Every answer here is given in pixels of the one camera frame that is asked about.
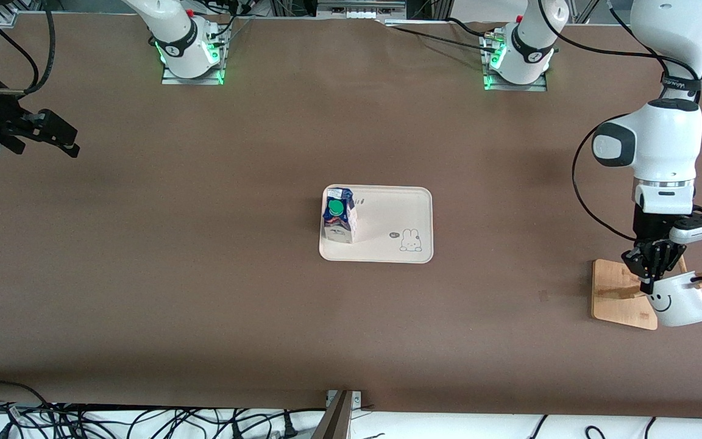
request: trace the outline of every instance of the brown tabletop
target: brown tabletop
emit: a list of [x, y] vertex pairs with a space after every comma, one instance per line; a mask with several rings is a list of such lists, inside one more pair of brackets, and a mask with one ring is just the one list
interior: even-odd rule
[[[159, 84], [137, 16], [56, 31], [50, 80], [22, 102], [82, 150], [0, 156], [0, 378], [71, 402], [295, 407], [348, 387], [381, 410], [702, 416], [702, 323], [591, 319], [591, 261], [629, 242], [569, 177], [591, 127], [657, 96], [656, 62], [560, 44], [548, 92], [485, 91], [473, 49], [255, 20], [225, 85], [181, 87]], [[615, 27], [565, 32], [638, 50]], [[11, 35], [42, 66], [44, 17]], [[0, 79], [28, 78], [0, 39]], [[588, 151], [579, 166], [587, 203], [629, 230], [632, 172]], [[335, 183], [429, 189], [432, 261], [322, 259]], [[686, 259], [702, 269], [702, 242]]]

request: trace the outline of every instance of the mug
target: mug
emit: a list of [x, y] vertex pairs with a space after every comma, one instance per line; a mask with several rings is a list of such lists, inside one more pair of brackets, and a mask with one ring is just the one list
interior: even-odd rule
[[702, 288], [697, 287], [702, 276], [683, 273], [654, 282], [648, 294], [649, 305], [666, 327], [681, 327], [702, 322]]

